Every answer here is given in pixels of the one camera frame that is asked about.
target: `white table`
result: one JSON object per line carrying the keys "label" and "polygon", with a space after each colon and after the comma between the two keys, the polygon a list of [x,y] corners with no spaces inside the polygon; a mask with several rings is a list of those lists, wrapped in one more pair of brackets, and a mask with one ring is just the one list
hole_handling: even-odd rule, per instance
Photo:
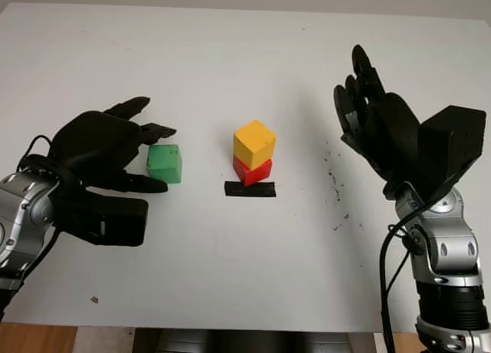
{"label": "white table", "polygon": [[[165,143],[180,145],[183,182],[142,196],[150,212],[139,248],[63,234],[5,320],[380,331],[377,260],[394,204],[339,140],[332,98],[357,43],[421,120],[448,104],[491,111],[483,21],[10,5],[0,15],[0,173],[13,171],[35,134],[52,136],[82,111],[147,95],[151,105],[137,121],[178,129]],[[278,197],[225,197],[223,182],[236,180],[233,131],[253,119],[278,136]],[[458,185],[487,290],[490,132],[488,125],[485,153]],[[144,173],[146,153],[133,172]],[[403,252],[391,251],[389,273]],[[413,331],[409,267],[391,295],[394,330]]]}

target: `green block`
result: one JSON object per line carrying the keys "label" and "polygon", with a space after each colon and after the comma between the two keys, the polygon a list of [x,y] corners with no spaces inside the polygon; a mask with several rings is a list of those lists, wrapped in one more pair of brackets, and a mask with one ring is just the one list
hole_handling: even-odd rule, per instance
{"label": "green block", "polygon": [[148,149],[147,171],[151,178],[181,183],[183,161],[176,144],[154,145]]}

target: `yellow cube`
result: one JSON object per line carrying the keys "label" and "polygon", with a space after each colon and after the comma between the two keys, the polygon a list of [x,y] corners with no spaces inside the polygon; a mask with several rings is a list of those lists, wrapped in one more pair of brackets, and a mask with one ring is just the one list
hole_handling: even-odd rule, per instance
{"label": "yellow cube", "polygon": [[273,156],[276,136],[258,120],[233,135],[233,154],[250,170],[257,169]]}

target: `black tape strip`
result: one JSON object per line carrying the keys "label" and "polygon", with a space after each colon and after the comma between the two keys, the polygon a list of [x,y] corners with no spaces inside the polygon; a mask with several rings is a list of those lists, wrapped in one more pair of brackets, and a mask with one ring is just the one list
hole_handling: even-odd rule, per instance
{"label": "black tape strip", "polygon": [[259,182],[243,186],[241,182],[225,182],[225,195],[234,197],[276,197],[275,182]]}

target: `red cube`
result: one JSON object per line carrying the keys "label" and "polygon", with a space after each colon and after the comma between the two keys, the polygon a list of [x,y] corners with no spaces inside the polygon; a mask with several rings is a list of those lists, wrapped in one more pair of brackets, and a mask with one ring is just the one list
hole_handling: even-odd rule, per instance
{"label": "red cube", "polygon": [[260,167],[257,167],[254,170],[249,170],[249,168],[241,160],[235,156],[233,157],[233,168],[236,170],[236,173],[244,186],[251,186],[260,180],[269,177],[272,166],[273,162],[271,159],[269,159]]}

